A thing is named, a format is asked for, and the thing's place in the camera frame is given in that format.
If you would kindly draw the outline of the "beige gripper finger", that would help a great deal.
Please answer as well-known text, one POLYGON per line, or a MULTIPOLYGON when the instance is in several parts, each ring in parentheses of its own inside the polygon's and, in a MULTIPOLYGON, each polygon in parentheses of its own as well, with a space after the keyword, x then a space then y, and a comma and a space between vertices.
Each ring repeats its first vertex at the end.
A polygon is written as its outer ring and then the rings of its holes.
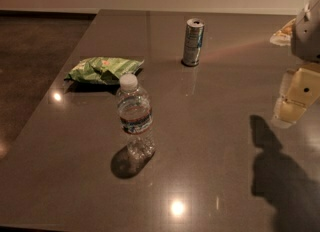
POLYGON ((270 37, 270 42, 277 46, 290 46, 294 24, 295 24, 295 19, 292 19, 289 22, 287 22, 281 29, 276 31, 270 37))
POLYGON ((294 125, 306 110, 320 98, 320 65, 307 63, 288 69, 282 78, 272 124, 278 128, 294 125))

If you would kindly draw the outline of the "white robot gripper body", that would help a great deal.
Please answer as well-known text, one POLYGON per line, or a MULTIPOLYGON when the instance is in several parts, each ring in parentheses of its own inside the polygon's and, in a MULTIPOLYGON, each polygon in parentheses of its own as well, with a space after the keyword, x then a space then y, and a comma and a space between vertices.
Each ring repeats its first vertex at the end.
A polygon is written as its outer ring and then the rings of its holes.
POLYGON ((296 16, 291 51, 302 60, 320 62, 320 0, 309 0, 296 16))

